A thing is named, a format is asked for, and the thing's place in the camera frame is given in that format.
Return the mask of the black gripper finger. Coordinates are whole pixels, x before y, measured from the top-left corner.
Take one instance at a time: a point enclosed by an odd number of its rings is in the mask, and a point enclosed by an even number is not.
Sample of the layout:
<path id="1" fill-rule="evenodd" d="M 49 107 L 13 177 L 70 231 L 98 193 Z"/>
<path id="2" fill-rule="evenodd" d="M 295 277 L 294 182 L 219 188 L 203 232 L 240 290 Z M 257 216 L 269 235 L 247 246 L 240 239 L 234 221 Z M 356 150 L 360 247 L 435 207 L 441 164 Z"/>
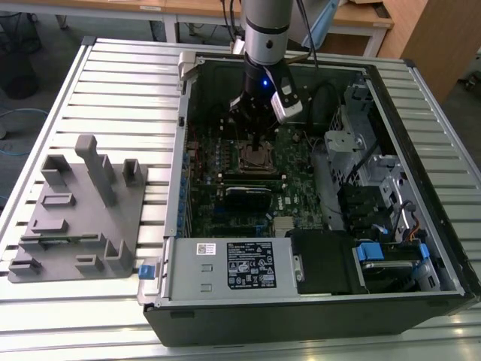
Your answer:
<path id="1" fill-rule="evenodd" d="M 277 116 L 273 110 L 266 111 L 257 118 L 255 131 L 255 151 L 259 149 L 260 141 L 265 139 L 266 135 L 270 134 L 270 131 L 274 129 L 277 123 Z"/>
<path id="2" fill-rule="evenodd" d="M 247 94 L 240 94 L 229 105 L 229 114 L 252 139 L 252 149 L 259 149 L 259 124 L 258 112 L 253 98 Z"/>

